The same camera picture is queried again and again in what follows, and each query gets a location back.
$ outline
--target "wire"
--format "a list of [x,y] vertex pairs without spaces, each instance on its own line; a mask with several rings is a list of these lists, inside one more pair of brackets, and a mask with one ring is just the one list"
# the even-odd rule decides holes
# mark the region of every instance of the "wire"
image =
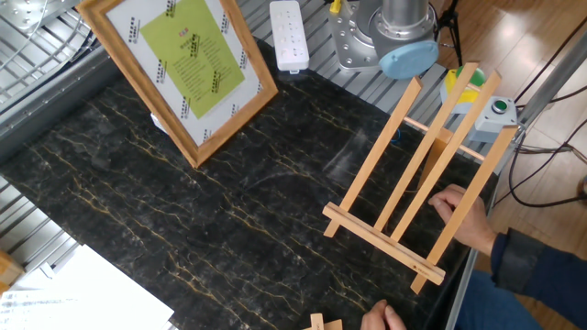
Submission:
[[[566,99],[568,99],[568,98],[570,98],[570,97],[572,97],[572,96],[575,96],[576,94],[579,94],[579,93],[581,93],[581,92],[585,92],[585,91],[587,91],[587,86],[583,86],[582,88],[580,88],[580,89],[576,90],[576,91],[575,91],[575,92],[573,92],[573,93],[568,93],[568,94],[566,94],[566,95],[564,95],[564,96],[557,97],[556,99],[552,99],[552,100],[550,100],[550,102],[548,102],[548,103],[549,103],[549,104],[552,104],[552,103],[555,103],[555,102],[558,102],[558,101],[566,100]],[[521,104],[521,105],[516,105],[515,107],[516,107],[516,108],[523,108],[523,107],[525,107],[526,105],[527,105],[527,104]]]
[[397,143],[400,139],[402,139],[402,132],[400,131],[399,128],[397,128],[397,138],[392,139],[392,143]]
[[534,77],[534,79],[532,79],[532,81],[528,84],[528,86],[526,86],[526,88],[524,88],[524,90],[522,91],[522,93],[520,93],[515,98],[515,103],[517,103],[522,98],[522,96],[524,96],[524,94],[538,80],[538,78],[540,77],[540,75],[542,75],[542,73],[544,73],[544,71],[548,68],[548,66],[550,66],[550,64],[554,61],[554,59],[556,59],[557,56],[559,56],[560,52],[565,48],[565,46],[567,46],[567,44],[569,43],[569,41],[577,34],[577,32],[579,32],[579,30],[585,25],[585,23],[587,23],[587,16],[583,19],[583,21],[581,21],[581,23],[579,23],[579,25],[562,42],[562,44],[557,49],[557,51],[554,52],[554,54],[552,55],[552,57],[550,58],[550,60],[548,60],[548,62],[544,65],[544,67],[540,70],[540,72],[536,75],[536,77]]
[[[523,147],[524,144],[524,140],[526,139],[526,134],[524,134],[522,136],[522,140],[520,141],[520,144],[518,145],[518,147],[515,149],[515,153],[514,153],[514,159],[512,159],[512,166],[510,167],[510,173],[509,173],[509,178],[508,178],[508,182],[509,182],[509,186],[510,186],[510,191],[504,195],[502,198],[500,198],[497,202],[495,202],[493,204],[493,207],[495,207],[498,203],[500,203],[505,197],[509,196],[510,194],[512,195],[512,197],[514,197],[514,199],[522,204],[523,206],[528,206],[528,207],[550,207],[550,206],[556,206],[556,205],[562,205],[562,204],[567,204],[567,203],[571,203],[571,202],[575,202],[575,201],[579,201],[579,200],[585,200],[587,199],[587,195],[582,195],[582,196],[577,196],[577,197],[573,197],[573,198],[568,198],[568,199],[564,199],[564,200],[560,200],[560,201],[556,201],[556,202],[550,202],[550,203],[527,203],[522,201],[514,192],[514,190],[519,187],[521,184],[523,184],[524,182],[527,182],[528,180],[530,180],[532,177],[534,177],[536,174],[538,174],[540,171],[542,171],[542,169],[544,169],[551,160],[554,159],[554,157],[562,152],[562,150],[564,148],[572,148],[573,150],[576,150],[573,146],[571,146],[569,144],[569,142],[572,140],[572,138],[577,134],[577,132],[579,132],[579,130],[585,126],[585,124],[587,124],[587,119],[583,120],[582,123],[580,123],[577,128],[575,128],[575,130],[570,134],[569,138],[567,138],[566,141],[564,141],[560,147],[556,148],[554,151],[552,151],[552,155],[548,158],[548,160],[546,162],[544,162],[544,164],[542,164],[537,170],[535,170],[532,174],[528,175],[525,179],[523,179],[521,182],[519,182],[517,185],[513,185],[513,178],[514,178],[514,167],[515,167],[515,163],[517,162],[517,157],[520,154],[520,149]],[[577,150],[577,153],[575,153],[575,155],[577,155],[577,157],[579,157],[580,159],[582,158],[583,161],[587,161],[587,157],[585,157],[585,155],[583,155],[580,151]]]

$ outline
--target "wooden slat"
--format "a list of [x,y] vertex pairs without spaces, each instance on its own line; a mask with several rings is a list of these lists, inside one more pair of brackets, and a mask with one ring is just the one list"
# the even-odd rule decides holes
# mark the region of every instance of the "wooden slat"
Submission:
[[[404,120],[405,115],[407,115],[407,112],[410,110],[410,107],[414,103],[421,90],[422,82],[419,78],[414,77],[408,85],[404,96],[402,96],[400,102],[395,107],[395,110],[393,110],[392,115],[387,121],[387,124],[385,124],[382,133],[379,135],[379,137],[377,137],[377,141],[375,141],[375,144],[369,152],[367,159],[365,159],[363,165],[360,167],[359,173],[357,173],[357,176],[350,185],[350,188],[343,198],[342,203],[340,203],[340,208],[348,211],[355,202],[355,199],[357,199],[360,190],[363,188],[365,182],[367,179],[369,179],[371,172],[375,168],[377,161],[379,161],[379,158],[382,156],[385,149],[389,146],[393,135],[397,131],[397,128],[400,126],[400,124],[402,124],[402,120]],[[328,224],[327,230],[324,232],[324,236],[332,237],[336,234],[337,230],[338,224],[331,221],[330,224]]]
[[465,115],[465,118],[460,123],[459,128],[457,128],[457,131],[450,139],[449,143],[447,144],[447,147],[442,152],[442,155],[440,155],[440,158],[438,159],[434,168],[424,181],[424,184],[422,184],[422,187],[420,187],[420,189],[418,190],[418,193],[415,195],[414,200],[410,203],[410,206],[408,206],[407,210],[404,213],[404,216],[402,217],[402,220],[400,220],[399,224],[397,224],[397,227],[394,229],[392,233],[393,240],[399,241],[399,239],[402,237],[402,235],[405,232],[405,229],[410,225],[412,219],[414,219],[415,214],[420,209],[420,206],[422,206],[424,200],[428,197],[428,194],[438,181],[438,178],[440,178],[440,175],[442,174],[444,169],[446,169],[449,165],[450,160],[452,160],[460,144],[465,139],[467,134],[469,134],[471,127],[475,124],[477,117],[489,102],[489,99],[492,97],[493,92],[495,92],[495,89],[497,89],[497,86],[499,86],[501,80],[502,78],[497,71],[494,71],[492,75],[489,77],[489,79],[483,86],[483,89],[479,93],[479,96],[477,96],[477,99],[471,106],[471,109]]
[[324,320],[321,313],[313,313],[310,315],[310,322],[312,330],[324,330]]
[[397,185],[395,185],[392,195],[385,204],[385,207],[383,207],[383,210],[379,215],[379,218],[377,219],[377,223],[375,223],[375,229],[382,231],[385,227],[385,224],[387,224],[387,221],[389,221],[389,217],[392,215],[393,209],[395,209],[395,206],[400,201],[400,198],[402,197],[402,195],[404,195],[407,185],[414,177],[414,174],[420,167],[422,160],[424,160],[424,157],[428,153],[428,150],[432,146],[432,143],[438,136],[440,130],[443,128],[444,123],[447,121],[447,118],[449,118],[450,112],[455,107],[455,105],[457,105],[460,95],[465,90],[465,87],[467,87],[467,84],[471,80],[471,77],[473,76],[475,70],[477,70],[478,67],[478,63],[465,64],[465,67],[460,73],[459,78],[455,83],[455,86],[449,94],[449,97],[447,97],[445,103],[440,107],[437,117],[434,119],[434,122],[424,135],[424,138],[422,139],[420,146],[418,146],[418,149],[415,151],[414,156],[410,160],[410,163],[407,165],[404,174],[402,174],[400,181],[397,182]]
[[[432,247],[432,250],[430,251],[428,258],[426,259],[430,263],[436,265],[437,262],[440,260],[440,257],[442,257],[442,254],[449,246],[450,240],[452,240],[452,238],[457,233],[460,224],[462,224],[463,220],[465,219],[465,216],[472,208],[473,204],[475,203],[475,200],[481,193],[483,186],[485,186],[485,183],[487,182],[487,180],[489,180],[489,177],[492,175],[495,166],[497,166],[505,151],[512,142],[512,139],[514,138],[517,129],[518,126],[507,126],[504,127],[500,132],[499,136],[493,143],[492,148],[489,150],[487,158],[485,159],[479,170],[477,170],[477,173],[475,174],[475,177],[473,177],[473,180],[471,181],[469,188],[462,196],[462,199],[460,200],[459,205],[452,214],[452,217],[447,222],[447,225],[440,234],[440,237],[438,238],[435,245]],[[414,282],[412,283],[412,290],[415,293],[420,293],[420,290],[422,290],[422,287],[424,286],[425,282],[426,278],[424,276],[417,275],[415,277]]]
[[371,243],[418,274],[421,274],[429,281],[438,285],[442,283],[445,276],[444,270],[432,265],[407,247],[392,241],[383,233],[365,224],[359,218],[349,214],[334,203],[328,203],[324,207],[322,214],[336,221],[339,225],[344,226],[358,237]]

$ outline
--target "white paper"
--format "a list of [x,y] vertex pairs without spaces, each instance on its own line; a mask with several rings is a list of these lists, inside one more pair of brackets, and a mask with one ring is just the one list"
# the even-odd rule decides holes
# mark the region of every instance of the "white paper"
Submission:
[[63,266],[53,279],[53,288],[79,292],[88,303],[90,317],[84,329],[160,330],[173,314],[87,246],[79,247]]
[[52,280],[36,269],[0,299],[2,330],[161,330],[173,310],[87,246]]

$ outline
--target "wooden block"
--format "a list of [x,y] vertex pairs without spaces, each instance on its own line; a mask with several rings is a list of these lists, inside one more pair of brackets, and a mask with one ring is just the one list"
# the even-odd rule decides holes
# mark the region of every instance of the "wooden block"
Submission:
[[324,330],[342,330],[342,320],[332,321],[324,324]]
[[387,253],[405,266],[423,275],[429,281],[440,284],[444,280],[445,271],[432,265],[424,258],[418,256],[407,247],[392,241],[389,237],[370,225],[365,224],[356,216],[349,214],[334,203],[328,203],[322,212],[324,215],[344,226],[358,237],[366,240],[376,248]]
[[453,134],[449,143],[442,152],[442,155],[440,155],[440,158],[438,158],[436,164],[434,165],[434,168],[427,176],[426,180],[422,184],[422,187],[418,190],[418,193],[415,195],[414,200],[410,203],[410,206],[408,206],[407,210],[404,213],[404,216],[402,217],[402,220],[400,220],[399,224],[394,229],[392,233],[393,240],[399,241],[400,238],[402,238],[405,229],[407,229],[407,227],[410,225],[412,219],[414,219],[415,214],[420,209],[420,206],[422,206],[422,203],[428,197],[428,194],[438,181],[438,178],[440,178],[440,175],[442,174],[444,169],[446,169],[449,165],[450,160],[452,160],[460,144],[465,139],[467,134],[469,134],[471,127],[475,124],[477,117],[481,114],[483,108],[489,102],[489,99],[492,97],[493,92],[495,92],[495,89],[497,89],[497,86],[499,86],[501,80],[502,77],[499,75],[497,71],[494,71],[491,74],[491,76],[489,76],[489,79],[483,86],[481,92],[479,93],[479,96],[477,96],[477,99],[471,106],[471,109],[465,115],[465,118],[460,123],[459,128],[457,128],[457,131]]
[[311,314],[310,323],[312,324],[312,330],[324,330],[324,320],[321,313]]
[[24,270],[5,252],[0,251],[0,294],[10,289],[10,286],[24,274]]
[[422,187],[422,184],[424,184],[424,181],[428,177],[428,174],[430,174],[430,172],[434,168],[434,165],[437,163],[438,158],[440,157],[440,155],[442,155],[442,151],[444,151],[444,148],[446,147],[447,142],[445,142],[444,140],[440,138],[436,138],[434,140],[432,148],[430,149],[428,157],[426,158],[426,164],[424,165],[424,169],[422,170],[422,176],[420,176],[420,181],[418,182],[418,189]]
[[[428,258],[426,259],[430,263],[436,265],[440,260],[440,257],[442,257],[442,254],[449,246],[450,240],[452,240],[452,238],[457,233],[460,224],[462,224],[463,220],[465,219],[465,216],[467,216],[467,213],[472,208],[473,204],[475,203],[475,200],[481,193],[483,186],[485,186],[485,183],[487,182],[487,180],[489,180],[489,177],[492,175],[495,166],[497,166],[497,163],[499,163],[500,159],[507,150],[507,147],[512,142],[512,139],[514,138],[517,129],[518,126],[506,126],[500,132],[499,136],[493,143],[492,148],[489,150],[487,158],[485,159],[481,167],[477,170],[477,173],[475,174],[475,177],[473,177],[473,180],[471,181],[469,188],[463,195],[462,200],[455,209],[450,220],[447,222],[447,225],[440,234],[440,237],[438,238],[436,244],[432,247],[432,250],[430,251]],[[415,293],[420,293],[420,290],[422,290],[422,287],[424,286],[425,282],[425,277],[417,275],[415,277],[414,282],[412,283],[412,290]]]
[[[417,96],[420,94],[421,90],[422,82],[419,78],[414,77],[407,86],[404,96],[402,96],[400,102],[393,110],[392,115],[387,121],[387,124],[385,124],[382,133],[379,135],[379,137],[377,137],[375,144],[371,148],[367,159],[365,159],[362,166],[360,167],[359,173],[357,173],[357,176],[350,185],[350,188],[342,200],[342,203],[340,203],[340,207],[343,210],[348,211],[357,199],[360,190],[365,185],[367,179],[369,179],[369,176],[375,168],[377,161],[379,161],[379,158],[382,156],[385,149],[389,146],[393,135],[397,131],[397,128],[402,124],[405,115],[407,115],[407,112],[410,110],[410,107],[414,103]],[[330,224],[328,224],[327,230],[324,232],[324,236],[332,237],[336,234],[337,230],[338,224],[331,221]]]
[[417,172],[420,164],[422,163],[422,160],[424,160],[424,157],[430,150],[432,143],[440,133],[440,130],[443,128],[444,123],[446,123],[447,119],[449,118],[450,112],[455,107],[455,105],[457,105],[460,95],[465,90],[465,87],[467,87],[467,84],[471,80],[475,70],[477,70],[477,67],[479,67],[478,63],[465,64],[462,72],[459,75],[459,78],[457,79],[457,82],[455,83],[455,86],[453,87],[452,91],[450,91],[449,97],[447,97],[447,100],[440,107],[440,110],[438,110],[436,118],[424,135],[424,138],[422,139],[422,142],[420,142],[420,145],[415,151],[414,156],[412,156],[410,159],[410,163],[407,165],[404,174],[402,174],[400,181],[397,182],[395,188],[393,189],[392,195],[383,207],[383,210],[379,215],[377,222],[375,223],[375,229],[382,231],[389,221],[389,217],[392,215],[395,206],[397,206],[400,199],[404,195],[407,185],[410,183],[412,178],[414,178],[414,174]]

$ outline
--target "green paper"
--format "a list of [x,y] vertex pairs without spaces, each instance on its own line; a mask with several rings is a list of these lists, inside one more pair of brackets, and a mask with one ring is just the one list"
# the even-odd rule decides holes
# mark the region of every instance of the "green paper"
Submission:
[[205,0],[178,2],[140,33],[198,119],[245,80]]

